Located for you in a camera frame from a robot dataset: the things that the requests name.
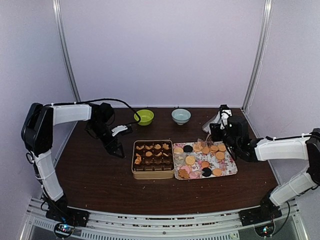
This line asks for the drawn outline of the metal serving tongs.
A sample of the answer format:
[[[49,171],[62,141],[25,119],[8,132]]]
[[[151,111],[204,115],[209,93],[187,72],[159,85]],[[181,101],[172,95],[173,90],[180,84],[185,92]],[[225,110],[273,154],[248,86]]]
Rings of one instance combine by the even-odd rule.
[[[212,145],[214,145],[214,140],[212,140],[212,136],[210,133],[207,134],[205,140],[204,140],[204,145],[208,148],[210,148]]]

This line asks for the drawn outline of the gold cookie tin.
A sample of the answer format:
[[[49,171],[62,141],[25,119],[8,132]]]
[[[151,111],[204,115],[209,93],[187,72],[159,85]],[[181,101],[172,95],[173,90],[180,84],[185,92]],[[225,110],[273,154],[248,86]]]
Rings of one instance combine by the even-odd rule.
[[[144,150],[137,151],[137,145],[145,145]],[[131,172],[136,180],[172,179],[174,171],[171,140],[137,140],[134,142]]]

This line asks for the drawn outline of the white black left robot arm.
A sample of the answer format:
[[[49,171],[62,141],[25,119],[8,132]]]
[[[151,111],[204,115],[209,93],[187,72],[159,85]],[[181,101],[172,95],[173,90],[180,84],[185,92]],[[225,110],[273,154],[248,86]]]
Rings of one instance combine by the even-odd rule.
[[[21,139],[27,149],[26,157],[42,185],[49,210],[61,222],[69,221],[72,211],[68,207],[52,161],[53,128],[83,121],[86,123],[85,131],[99,139],[110,155],[124,158],[123,146],[117,136],[131,133],[132,125],[138,124],[142,119],[110,128],[108,122],[115,110],[109,102],[109,98],[51,104],[34,102],[29,108],[21,130]]]

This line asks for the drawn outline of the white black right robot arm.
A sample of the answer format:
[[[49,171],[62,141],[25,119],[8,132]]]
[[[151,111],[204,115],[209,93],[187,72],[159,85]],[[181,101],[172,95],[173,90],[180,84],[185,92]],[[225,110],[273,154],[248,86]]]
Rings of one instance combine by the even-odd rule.
[[[308,161],[308,168],[289,181],[269,190],[259,207],[239,212],[243,226],[272,221],[282,216],[280,206],[320,185],[320,130],[290,137],[251,139],[247,121],[238,115],[223,112],[209,124],[214,142],[221,141],[234,158],[249,163],[271,160]]]

